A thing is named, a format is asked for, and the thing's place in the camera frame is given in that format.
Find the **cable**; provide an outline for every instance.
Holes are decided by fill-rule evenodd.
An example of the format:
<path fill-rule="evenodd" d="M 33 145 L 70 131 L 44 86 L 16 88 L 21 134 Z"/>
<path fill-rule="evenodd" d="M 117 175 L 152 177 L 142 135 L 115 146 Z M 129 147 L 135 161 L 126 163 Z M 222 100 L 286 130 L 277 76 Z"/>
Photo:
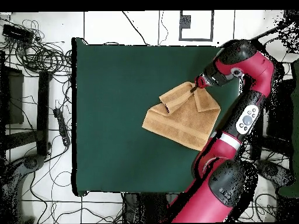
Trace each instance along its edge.
<path fill-rule="evenodd" d="M 135 31 L 140 35 L 140 37 L 142 38 L 144 44 L 146 44 L 148 46 L 148 43 L 145 42 L 143 36 L 141 35 L 141 33 L 136 29 L 136 27 L 133 25 L 133 23 L 131 22 L 131 20 L 129 19 L 129 17 L 126 15 L 126 13 L 124 13 L 124 11 L 122 11 L 122 13 L 125 15 L 125 17 L 128 19 L 128 21 L 130 22 L 130 24 L 132 25 L 132 27 L 135 29 Z"/>
<path fill-rule="evenodd" d="M 164 24 L 163 24 L 163 15 L 164 15 L 164 11 L 165 11 L 165 10 L 163 10 L 163 13 L 162 13 L 161 24 L 162 24 L 163 27 L 166 29 L 166 31 L 167 31 L 167 35 L 166 35 L 165 39 L 162 40 L 162 41 L 160 42 L 159 46 L 160 46 L 160 45 L 162 44 L 162 42 L 165 41 L 165 40 L 167 39 L 167 37 L 168 37 L 168 29 L 167 29 L 167 28 L 164 26 Z"/>
<path fill-rule="evenodd" d="M 32 95 L 30 95 L 30 96 L 26 96 L 26 97 L 22 97 L 21 99 L 26 99 L 26 98 L 29 98 L 29 97 L 32 98 L 33 102 L 26 102 L 26 101 L 22 101 L 22 100 L 20 100 L 20 99 L 13 98 L 13 97 L 11 97 L 11 99 L 17 100 L 17 101 L 22 102 L 22 103 L 38 105 L 38 104 L 35 102 L 35 100 L 34 100 L 34 98 L 33 98 Z"/>
<path fill-rule="evenodd" d="M 272 198 L 274 198 L 275 200 L 276 200 L 276 197 L 274 197 L 273 195 L 271 195 L 271 194 L 269 194 L 269 193 L 261 193 L 261 194 L 259 194 L 256 198 L 255 198 L 255 211 L 256 211 L 256 214 L 257 214 L 257 216 L 258 216 L 258 218 L 259 218 L 259 220 L 261 221 L 261 222 L 263 222 L 263 220 L 260 218 L 260 216 L 259 216 L 259 214 L 261 214 L 261 213 L 263 213 L 262 215 L 264 215 L 265 214 L 265 212 L 267 212 L 269 215 L 271 215 L 271 216 L 273 216 L 274 218 L 275 218 L 275 212 L 270 212 L 270 209 L 271 210 L 273 210 L 273 206 L 271 206 L 271 205 L 267 205 L 267 209 L 268 209 L 268 211 L 267 210 L 265 210 L 264 208 L 262 208 L 262 207 L 260 207 L 261 209 L 263 209 L 263 212 L 259 212 L 258 211 L 258 206 L 260 206 L 258 203 L 257 203 L 257 200 L 258 200 L 258 198 L 259 197 L 261 197 L 261 196 L 263 196 L 263 195 L 267 195 L 267 196 L 270 196 L 270 197 L 272 197 Z"/>
<path fill-rule="evenodd" d="M 271 38 L 270 40 L 268 40 L 267 42 L 264 43 L 264 46 L 266 46 L 267 44 L 271 43 L 274 40 L 277 40 L 278 38 Z"/>
<path fill-rule="evenodd" d="M 106 45 L 106 44 L 116 44 L 116 45 L 119 45 L 118 42 L 113 42 L 113 41 L 112 42 L 111 41 L 105 42 L 102 45 Z"/>
<path fill-rule="evenodd" d="M 72 184 L 72 183 L 69 183 L 69 184 L 67 184 L 67 185 L 59 185 L 59 184 L 57 184 L 57 183 L 55 182 L 55 180 L 53 180 L 53 178 L 52 178 L 50 165 L 51 165 L 51 162 L 49 163 L 49 174 L 50 174 L 50 178 L 51 178 L 53 184 L 55 184 L 55 185 L 57 185 L 57 186 L 59 186 L 59 187 L 67 187 L 67 186 L 69 186 L 69 185 Z M 71 173 L 68 172 L 68 171 L 63 171 L 63 172 L 61 172 L 61 173 L 69 173 L 69 174 L 71 175 Z"/>
<path fill-rule="evenodd" d="M 31 151 L 32 149 L 34 149 L 34 148 L 36 148 L 36 146 L 34 146 L 33 148 L 29 149 L 29 150 L 24 154 L 23 157 L 25 157 L 25 156 L 27 155 L 27 153 L 28 153 L 29 151 Z"/>
<path fill-rule="evenodd" d="M 112 218 L 111 216 L 107 216 L 107 217 L 104 218 L 104 217 L 102 217 L 102 216 L 100 216 L 100 215 L 97 215 L 97 214 L 93 213 L 90 209 L 87 209 L 87 208 L 81 208 L 81 209 L 78 209 L 78 210 L 73 211 L 73 212 L 62 213 L 62 214 L 55 220 L 54 224 L 58 223 L 57 221 L 58 221 L 59 218 L 60 218 L 61 216 L 63 216 L 63 215 L 70 215 L 70 214 L 74 214 L 74 213 L 77 213 L 77 212 L 81 212 L 81 211 L 83 211 L 83 210 L 86 210 L 86 211 L 88 211 L 89 213 L 91 213 L 92 215 L 97 216 L 98 218 L 101 218 L 102 221 L 105 221 L 105 222 L 107 222 L 107 223 L 115 223 L 114 221 L 111 222 L 111 221 L 106 220 L 107 218 Z"/>
<path fill-rule="evenodd" d="M 51 207 L 51 215 L 48 216 L 48 218 L 46 220 L 44 220 L 41 224 L 44 224 L 51 216 L 53 217 L 54 211 L 56 210 L 56 203 L 53 203 L 52 206 L 55 205 L 54 210 L 52 211 L 52 207 Z"/>
<path fill-rule="evenodd" d="M 58 163 L 58 161 L 60 160 L 61 156 L 62 156 L 62 154 L 60 155 L 60 157 L 58 158 L 58 160 L 55 162 L 54 166 Z M 43 213 L 40 215 L 40 217 L 39 217 L 39 219 L 38 219 L 38 221 L 37 221 L 37 224 L 39 224 L 39 221 L 40 221 L 41 217 L 45 214 L 45 212 L 46 212 L 46 210 L 47 210 L 47 208 L 48 208 L 48 204 L 47 204 L 44 200 L 42 200 L 41 198 L 37 197 L 37 196 L 33 193 L 33 191 L 32 191 L 32 187 L 33 187 L 34 179 L 35 179 L 35 172 L 34 172 L 33 180 L 32 180 L 31 185 L 30 185 L 30 191 L 31 191 L 32 195 L 34 195 L 37 199 L 43 201 L 43 202 L 46 204 L 46 208 L 45 208 L 45 210 L 44 210 Z"/>
<path fill-rule="evenodd" d="M 35 193 L 32 191 L 32 184 L 34 182 L 34 179 L 35 179 L 35 171 L 33 172 L 33 180 L 32 180 L 32 182 L 30 184 L 30 189 L 29 190 L 31 191 L 31 193 L 32 193 L 33 196 L 35 196 L 38 200 L 44 202 L 45 205 L 46 205 L 46 208 L 44 209 L 43 213 L 40 215 L 39 219 L 37 220 L 37 224 L 39 224 L 41 217 L 44 215 L 44 213 L 46 212 L 46 210 L 48 208 L 48 204 L 44 200 L 42 200 L 41 198 L 39 198 L 37 195 L 35 195 Z"/>
<path fill-rule="evenodd" d="M 60 155 L 63 155 L 66 151 L 68 150 L 68 148 L 65 148 L 64 151 L 62 153 L 60 153 L 59 155 L 52 157 L 51 160 L 55 159 L 56 157 L 59 157 Z M 42 180 L 47 174 L 49 173 L 49 171 L 42 177 L 40 178 L 32 187 L 34 187 L 40 180 Z M 24 196 L 30 189 L 28 189 L 27 191 L 25 191 L 22 196 Z"/>
<path fill-rule="evenodd" d="M 65 67 L 70 67 L 71 65 L 71 51 L 64 54 L 63 50 L 55 44 L 44 43 L 41 40 L 44 38 L 44 34 L 39 30 L 39 23 L 37 21 L 30 21 L 31 27 L 25 27 L 24 20 L 22 25 L 14 24 L 9 22 L 11 25 L 16 26 L 20 29 L 30 31 L 33 33 L 33 41 L 30 44 L 24 44 L 19 41 L 12 40 L 11 38 L 5 39 L 4 47 L 2 49 L 8 48 L 10 54 L 12 50 L 15 50 L 14 56 L 19 62 L 19 65 L 23 66 L 25 71 L 30 75 L 30 77 L 35 77 L 31 75 L 28 71 L 38 73 L 39 71 L 48 71 L 52 75 L 58 75 L 58 72 L 63 72 Z M 27 50 L 33 51 L 32 54 L 28 54 Z"/>
<path fill-rule="evenodd" d="M 57 183 L 56 183 L 56 179 L 61 175 L 61 174 L 63 174 L 63 173 L 69 173 L 70 174 L 70 172 L 68 172 L 68 171 L 62 171 L 61 173 L 59 173 L 56 177 L 55 177 L 55 179 L 53 180 L 52 179 L 52 177 L 51 177 L 51 179 L 52 179 L 52 181 L 53 181 L 53 184 L 52 184 L 52 189 L 51 189 L 51 215 L 50 216 L 52 216 L 52 218 L 53 218 L 53 223 L 55 222 L 55 210 L 56 210 L 56 207 L 57 207 L 57 204 L 56 203 L 53 203 L 53 187 L 54 187 L 54 185 L 56 184 L 56 185 L 58 185 Z"/>
<path fill-rule="evenodd" d="M 286 55 L 287 55 L 287 52 L 285 53 L 285 55 L 284 55 L 283 59 L 281 60 L 281 62 L 284 60 L 284 58 L 286 57 Z"/>
<path fill-rule="evenodd" d="M 288 73 L 289 73 L 290 70 L 291 70 L 291 65 L 290 65 L 288 62 L 282 62 L 282 63 L 288 65 L 288 71 L 287 71 L 283 76 L 288 75 Z"/>
<path fill-rule="evenodd" d="M 30 121 L 29 121 L 29 119 L 28 119 L 27 114 L 26 114 L 20 107 L 18 107 L 17 105 L 15 105 L 13 102 L 10 101 L 10 103 L 12 103 L 16 108 L 20 109 L 20 110 L 23 112 L 23 114 L 24 114 L 25 117 L 27 118 L 27 121 L 28 121 L 28 124 L 29 124 L 30 127 L 31 127 L 31 130 L 32 130 L 33 133 L 34 133 L 35 140 L 36 140 L 36 142 L 38 142 L 39 140 L 37 139 L 36 132 L 35 132 L 35 130 L 33 129 L 33 126 L 31 125 L 31 123 L 30 123 Z"/>

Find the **green mat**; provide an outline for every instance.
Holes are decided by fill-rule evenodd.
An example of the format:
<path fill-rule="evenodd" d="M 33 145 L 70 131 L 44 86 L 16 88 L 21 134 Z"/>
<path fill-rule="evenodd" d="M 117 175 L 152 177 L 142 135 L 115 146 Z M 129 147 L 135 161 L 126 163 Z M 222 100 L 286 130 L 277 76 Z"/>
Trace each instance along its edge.
<path fill-rule="evenodd" d="M 160 95 L 193 82 L 218 51 L 86 45 L 77 38 L 77 190 L 184 191 L 198 151 L 141 126 Z M 221 107 L 217 123 L 238 90 L 237 80 L 208 89 Z"/>

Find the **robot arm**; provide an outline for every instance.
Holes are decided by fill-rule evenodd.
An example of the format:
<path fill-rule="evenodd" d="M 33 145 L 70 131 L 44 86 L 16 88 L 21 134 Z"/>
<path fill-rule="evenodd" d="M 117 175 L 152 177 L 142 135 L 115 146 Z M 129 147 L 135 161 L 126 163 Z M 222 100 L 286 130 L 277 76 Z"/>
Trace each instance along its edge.
<path fill-rule="evenodd" d="M 195 179 L 168 209 L 168 222 L 223 222 L 245 182 L 243 167 L 232 161 L 269 96 L 275 68 L 248 40 L 232 40 L 196 78 L 196 87 L 222 86 L 235 76 L 252 78 L 227 121 L 216 128 L 193 162 Z"/>

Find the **black border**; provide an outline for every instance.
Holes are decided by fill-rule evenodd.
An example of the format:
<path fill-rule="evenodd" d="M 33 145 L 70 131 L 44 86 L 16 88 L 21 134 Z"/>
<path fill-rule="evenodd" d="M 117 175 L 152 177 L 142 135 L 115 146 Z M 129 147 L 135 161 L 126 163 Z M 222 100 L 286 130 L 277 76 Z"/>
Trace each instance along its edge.
<path fill-rule="evenodd" d="M 72 174 L 71 174 L 71 184 L 72 192 L 79 197 L 77 190 L 77 38 L 72 38 L 72 75 L 71 75 L 71 87 L 72 87 Z"/>

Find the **towel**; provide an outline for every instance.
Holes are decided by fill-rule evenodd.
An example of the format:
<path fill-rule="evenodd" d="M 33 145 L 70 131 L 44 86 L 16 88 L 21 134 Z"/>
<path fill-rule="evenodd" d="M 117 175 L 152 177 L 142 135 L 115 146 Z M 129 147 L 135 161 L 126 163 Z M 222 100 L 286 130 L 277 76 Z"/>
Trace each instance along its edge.
<path fill-rule="evenodd" d="M 185 82 L 160 96 L 161 103 L 151 107 L 142 127 L 188 148 L 201 151 L 208 141 L 220 113 L 220 106 L 205 90 L 190 90 Z"/>

